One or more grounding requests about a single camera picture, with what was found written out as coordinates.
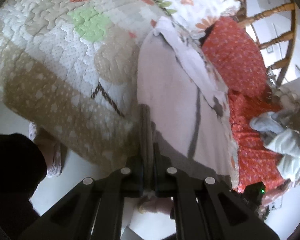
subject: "red pillow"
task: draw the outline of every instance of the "red pillow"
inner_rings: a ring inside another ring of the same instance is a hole
[[[267,77],[261,52],[232,18],[216,21],[202,51],[230,89],[250,97],[264,96]]]

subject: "white floor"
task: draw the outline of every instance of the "white floor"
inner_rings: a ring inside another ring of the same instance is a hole
[[[0,133],[21,133],[29,136],[28,128],[29,121],[0,102]],[[103,175],[96,165],[68,150],[61,175],[57,178],[44,179],[31,198],[35,210],[40,215],[44,214],[85,177],[100,179]],[[140,214],[136,209],[137,201],[138,199],[125,199],[122,232],[130,225],[131,229],[144,240],[160,240],[176,231],[174,220],[168,215]]]

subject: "black object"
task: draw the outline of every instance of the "black object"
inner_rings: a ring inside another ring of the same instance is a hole
[[[149,108],[141,108],[141,119],[150,118]],[[150,119],[144,124],[141,138],[152,133]],[[143,146],[149,149],[149,143],[145,140]],[[152,189],[157,197],[173,197],[174,201],[177,233],[171,239],[279,239],[254,212],[263,183],[252,185],[240,195],[212,177],[204,181],[189,177],[172,167],[170,159],[160,154],[157,143],[152,146],[153,151],[147,152],[154,160]],[[144,189],[149,190],[142,158],[146,156],[131,157],[125,168],[108,178],[85,178],[26,229],[19,240],[119,240],[124,198],[141,197]]]

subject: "green patch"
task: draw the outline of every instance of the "green patch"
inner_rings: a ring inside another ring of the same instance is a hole
[[[68,15],[72,18],[74,29],[87,41],[96,42],[103,40],[106,27],[111,23],[104,14],[94,8],[77,8]]]

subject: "pillow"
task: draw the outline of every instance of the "pillow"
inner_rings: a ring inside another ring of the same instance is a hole
[[[261,52],[231,17],[221,17],[215,23],[202,51],[230,89],[264,98],[268,89]]]
[[[154,0],[165,13],[191,33],[194,39],[205,35],[206,28],[220,16],[235,15],[240,2],[235,0]]]

